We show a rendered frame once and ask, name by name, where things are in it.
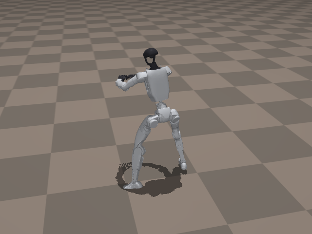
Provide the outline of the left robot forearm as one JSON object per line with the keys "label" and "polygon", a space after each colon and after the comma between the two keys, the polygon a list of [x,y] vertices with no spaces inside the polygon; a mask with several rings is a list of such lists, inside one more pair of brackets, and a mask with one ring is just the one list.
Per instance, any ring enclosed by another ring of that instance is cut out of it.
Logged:
{"label": "left robot forearm", "polygon": [[122,87],[125,84],[125,82],[122,82],[122,79],[117,79],[116,81],[116,86],[121,89],[120,87]]}

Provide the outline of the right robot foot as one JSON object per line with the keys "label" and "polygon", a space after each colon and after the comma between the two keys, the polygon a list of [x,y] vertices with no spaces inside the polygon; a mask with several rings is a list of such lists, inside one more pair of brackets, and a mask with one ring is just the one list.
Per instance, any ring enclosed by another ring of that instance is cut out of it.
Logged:
{"label": "right robot foot", "polygon": [[185,163],[184,163],[184,161],[181,163],[181,159],[179,158],[178,162],[179,162],[179,164],[181,166],[181,169],[183,169],[183,170],[187,169],[186,160],[185,160]]}

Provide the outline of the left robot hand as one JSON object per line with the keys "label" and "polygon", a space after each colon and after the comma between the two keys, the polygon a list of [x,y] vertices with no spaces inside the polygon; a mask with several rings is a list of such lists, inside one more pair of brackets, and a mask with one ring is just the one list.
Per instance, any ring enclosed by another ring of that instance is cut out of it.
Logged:
{"label": "left robot hand", "polygon": [[122,82],[124,82],[124,80],[126,78],[129,78],[127,75],[119,75],[118,79],[122,79]]}

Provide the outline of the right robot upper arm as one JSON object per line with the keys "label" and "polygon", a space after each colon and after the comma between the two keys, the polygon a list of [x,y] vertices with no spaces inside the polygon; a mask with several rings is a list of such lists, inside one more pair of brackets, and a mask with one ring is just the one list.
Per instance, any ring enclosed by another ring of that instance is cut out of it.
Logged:
{"label": "right robot upper arm", "polygon": [[168,66],[166,66],[165,69],[167,70],[167,75],[169,76],[172,73],[171,69]]}

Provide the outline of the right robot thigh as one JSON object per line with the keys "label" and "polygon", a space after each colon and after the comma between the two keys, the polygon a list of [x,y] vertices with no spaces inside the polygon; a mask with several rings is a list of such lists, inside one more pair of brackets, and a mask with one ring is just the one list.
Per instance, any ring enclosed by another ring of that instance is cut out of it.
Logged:
{"label": "right robot thigh", "polygon": [[172,120],[170,121],[171,127],[172,127],[172,136],[174,139],[179,139],[179,134],[178,134],[178,130],[179,130],[179,114],[176,111],[176,109],[172,109],[171,110],[172,113]]}

